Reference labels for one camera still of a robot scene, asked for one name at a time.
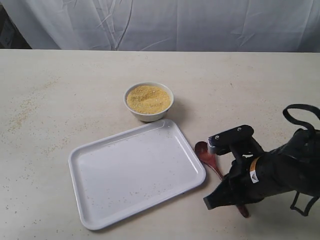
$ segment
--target table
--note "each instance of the table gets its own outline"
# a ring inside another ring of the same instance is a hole
[[[0,238],[319,239],[320,203],[302,217],[289,209],[294,192],[248,205],[249,219],[234,206],[207,210],[203,197],[220,182],[209,168],[197,189],[89,231],[79,219],[68,166],[74,148],[143,124],[123,103],[137,82],[172,89],[176,101],[167,118],[192,146],[248,124],[271,150],[297,129],[282,116],[287,105],[319,106],[319,76],[317,53],[1,50]],[[311,114],[294,114],[319,128]],[[231,160],[220,158],[224,173]]]

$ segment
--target white backdrop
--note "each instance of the white backdrop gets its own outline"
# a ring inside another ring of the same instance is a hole
[[[0,0],[33,49],[320,52],[320,0]]]

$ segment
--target robotic arm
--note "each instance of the robotic arm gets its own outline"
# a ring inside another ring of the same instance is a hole
[[[320,198],[320,130],[310,123],[293,118],[288,110],[300,109],[314,113],[320,120],[320,109],[306,104],[292,104],[283,110],[284,117],[298,129],[283,146],[266,152],[252,137],[254,130],[242,125],[208,138],[211,154],[232,152],[235,160],[223,181],[203,200],[207,208],[253,204],[266,197],[296,191],[292,210],[308,216]],[[304,210],[296,207],[299,194],[313,198]]]

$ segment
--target yellow grain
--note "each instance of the yellow grain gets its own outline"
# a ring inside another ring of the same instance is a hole
[[[128,106],[140,114],[157,114],[169,107],[169,95],[157,86],[142,85],[129,92]]]

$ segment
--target black strap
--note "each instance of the black strap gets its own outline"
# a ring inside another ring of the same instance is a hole
[[[311,198],[311,200],[308,202],[308,204],[305,206],[305,209],[304,211],[302,211],[300,208],[296,207],[296,203],[298,201],[298,198],[299,198],[299,195],[300,195],[300,192],[296,192],[295,194],[295,197],[294,197],[294,200],[290,206],[290,209],[291,210],[295,210],[297,211],[298,213],[300,213],[302,216],[306,217],[309,215],[309,212],[310,212],[310,209],[311,207],[315,204],[315,202],[319,199],[319,196],[314,196],[313,198]]]
[[[316,133],[314,126],[312,126],[308,122],[295,119],[288,112],[289,109],[301,109],[301,110],[309,111],[309,112],[315,114],[319,120],[320,120],[320,109],[315,106],[308,105],[308,104],[291,104],[291,105],[287,106],[282,112],[285,119],[287,119],[290,123],[292,123],[294,125],[300,125],[302,127],[305,127],[309,132],[309,137],[313,137],[314,134]]]

